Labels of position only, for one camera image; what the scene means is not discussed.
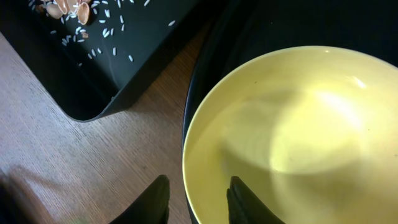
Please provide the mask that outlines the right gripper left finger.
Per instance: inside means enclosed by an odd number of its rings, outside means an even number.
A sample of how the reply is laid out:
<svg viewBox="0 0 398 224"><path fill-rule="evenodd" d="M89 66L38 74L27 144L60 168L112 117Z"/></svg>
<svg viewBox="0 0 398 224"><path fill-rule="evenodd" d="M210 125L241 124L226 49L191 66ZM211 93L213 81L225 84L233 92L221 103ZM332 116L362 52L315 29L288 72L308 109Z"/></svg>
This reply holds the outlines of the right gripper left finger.
<svg viewBox="0 0 398 224"><path fill-rule="evenodd" d="M166 175L159 175L110 224L167 224L169 219L169 200L169 178Z"/></svg>

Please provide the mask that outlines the yellow bowl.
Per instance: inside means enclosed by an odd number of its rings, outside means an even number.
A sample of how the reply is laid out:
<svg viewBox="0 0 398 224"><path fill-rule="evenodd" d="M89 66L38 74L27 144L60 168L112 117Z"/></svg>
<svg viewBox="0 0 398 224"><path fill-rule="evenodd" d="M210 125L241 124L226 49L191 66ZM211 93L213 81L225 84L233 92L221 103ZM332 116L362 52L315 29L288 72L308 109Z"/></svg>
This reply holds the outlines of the yellow bowl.
<svg viewBox="0 0 398 224"><path fill-rule="evenodd" d="M199 223L227 223L239 177L284 223L397 222L397 68L307 46L254 58L199 105L183 179Z"/></svg>

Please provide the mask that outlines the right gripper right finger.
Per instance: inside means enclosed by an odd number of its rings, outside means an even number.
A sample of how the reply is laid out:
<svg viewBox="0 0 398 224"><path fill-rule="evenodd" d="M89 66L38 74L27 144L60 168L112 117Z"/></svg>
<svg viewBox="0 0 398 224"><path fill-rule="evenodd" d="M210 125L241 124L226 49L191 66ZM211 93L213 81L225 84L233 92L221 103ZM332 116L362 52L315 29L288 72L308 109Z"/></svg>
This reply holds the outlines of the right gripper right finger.
<svg viewBox="0 0 398 224"><path fill-rule="evenodd" d="M238 176L232 176L226 196L230 224L284 224Z"/></svg>

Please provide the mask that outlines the food scraps and rice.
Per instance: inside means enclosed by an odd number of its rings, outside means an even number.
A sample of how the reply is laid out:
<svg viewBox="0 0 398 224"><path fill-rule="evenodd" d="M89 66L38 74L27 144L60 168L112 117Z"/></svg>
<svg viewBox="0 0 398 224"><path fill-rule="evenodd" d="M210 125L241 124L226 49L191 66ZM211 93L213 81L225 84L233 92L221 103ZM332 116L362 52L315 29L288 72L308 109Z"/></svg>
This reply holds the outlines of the food scraps and rice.
<svg viewBox="0 0 398 224"><path fill-rule="evenodd" d="M45 65L121 72L140 70L170 39L188 1L21 1L40 35Z"/></svg>

